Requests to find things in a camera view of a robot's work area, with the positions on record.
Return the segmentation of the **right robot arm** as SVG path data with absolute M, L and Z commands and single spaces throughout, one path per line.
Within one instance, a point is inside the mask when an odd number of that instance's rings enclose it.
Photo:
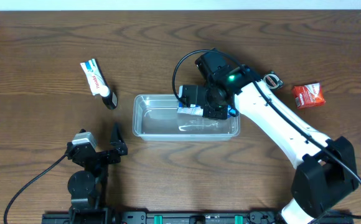
M 292 200 L 280 211 L 277 223 L 341 223 L 352 214 L 334 205 L 357 190 L 354 147 L 312 128 L 282 103 L 249 67 L 199 66 L 204 86 L 183 85 L 174 90 L 181 106 L 200 107 L 203 117 L 246 116 L 284 152 L 296 172 Z

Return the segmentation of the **green Zam-Buk box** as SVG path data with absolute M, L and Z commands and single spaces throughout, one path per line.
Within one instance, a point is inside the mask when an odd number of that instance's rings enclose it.
M 263 77 L 263 81 L 271 90 L 278 90 L 283 87 L 283 81 L 277 76 L 274 71 L 270 71 L 269 73 L 267 73 Z

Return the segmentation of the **blue fever patch box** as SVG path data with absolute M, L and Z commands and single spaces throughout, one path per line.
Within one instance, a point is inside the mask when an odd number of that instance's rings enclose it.
M 198 85 L 182 85 L 179 88 L 181 94 L 177 112 L 202 116 L 208 119 L 226 120 L 237 117 L 239 112 L 225 101 L 224 105 L 214 97 L 213 88 Z

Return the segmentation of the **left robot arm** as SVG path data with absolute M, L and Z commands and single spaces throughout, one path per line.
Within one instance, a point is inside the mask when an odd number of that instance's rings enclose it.
M 107 151 L 96 151 L 97 140 L 91 132 L 82 129 L 67 143 L 65 155 L 83 169 L 68 180 L 71 195 L 69 224 L 110 224 L 116 222 L 115 211 L 106 205 L 108 166 L 121 162 L 121 156 L 128 154 L 128 148 L 116 123 L 110 136 Z

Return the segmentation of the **red Panadol ActiFast box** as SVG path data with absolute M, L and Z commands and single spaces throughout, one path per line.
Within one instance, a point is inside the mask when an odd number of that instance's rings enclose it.
M 320 83 L 294 86 L 292 92 L 297 109 L 322 106 L 326 103 Z

